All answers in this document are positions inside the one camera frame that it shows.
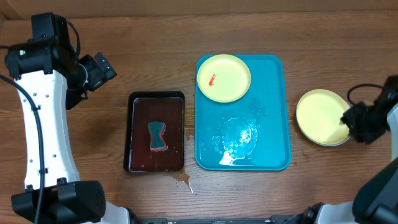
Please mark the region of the light blue plate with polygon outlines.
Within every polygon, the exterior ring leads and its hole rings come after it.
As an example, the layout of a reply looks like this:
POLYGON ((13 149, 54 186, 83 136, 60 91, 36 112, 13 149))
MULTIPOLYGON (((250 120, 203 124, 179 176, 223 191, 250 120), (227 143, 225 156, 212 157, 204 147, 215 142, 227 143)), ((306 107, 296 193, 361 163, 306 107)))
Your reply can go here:
POLYGON ((311 142, 325 147, 339 146, 344 144, 350 139, 348 135, 334 135, 334 136, 328 136, 327 138, 323 139, 316 139, 315 137, 306 134, 304 134, 304 136, 311 142))

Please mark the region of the orange and green sponge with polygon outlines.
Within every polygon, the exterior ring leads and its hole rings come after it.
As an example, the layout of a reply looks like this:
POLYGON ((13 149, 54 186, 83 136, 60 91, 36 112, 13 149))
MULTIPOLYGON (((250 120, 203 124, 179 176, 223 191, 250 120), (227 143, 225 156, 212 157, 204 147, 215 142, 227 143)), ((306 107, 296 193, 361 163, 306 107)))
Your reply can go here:
POLYGON ((168 148, 164 140, 166 125, 160 121, 152 121, 148 123, 150 134, 150 152, 160 152, 168 148))

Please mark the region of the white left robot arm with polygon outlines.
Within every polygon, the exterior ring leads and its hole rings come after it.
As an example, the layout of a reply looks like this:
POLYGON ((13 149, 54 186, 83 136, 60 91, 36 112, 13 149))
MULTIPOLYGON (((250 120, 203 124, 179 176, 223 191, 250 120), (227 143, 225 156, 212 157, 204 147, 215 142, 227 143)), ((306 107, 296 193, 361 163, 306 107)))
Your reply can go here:
POLYGON ((81 57, 68 39, 44 34, 10 46, 6 65, 27 143, 25 191, 12 196, 14 212, 33 223, 132 223, 131 211, 108 202, 98 181, 80 179, 70 147, 67 110, 116 76, 105 57, 81 57))

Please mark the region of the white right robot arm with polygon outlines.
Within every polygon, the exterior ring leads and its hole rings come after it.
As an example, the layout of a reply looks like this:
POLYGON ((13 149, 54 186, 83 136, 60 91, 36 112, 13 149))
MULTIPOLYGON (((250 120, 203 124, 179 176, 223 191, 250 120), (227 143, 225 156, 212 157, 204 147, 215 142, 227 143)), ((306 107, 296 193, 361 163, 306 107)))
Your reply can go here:
POLYGON ((397 76, 389 76, 383 86, 363 83, 360 87, 381 89, 371 106, 351 101, 352 107, 338 116, 336 124, 348 128, 357 142, 371 144, 386 131, 392 138, 392 161, 358 191, 352 202, 338 205, 318 203, 303 213, 280 218, 277 223, 397 223, 397 76))

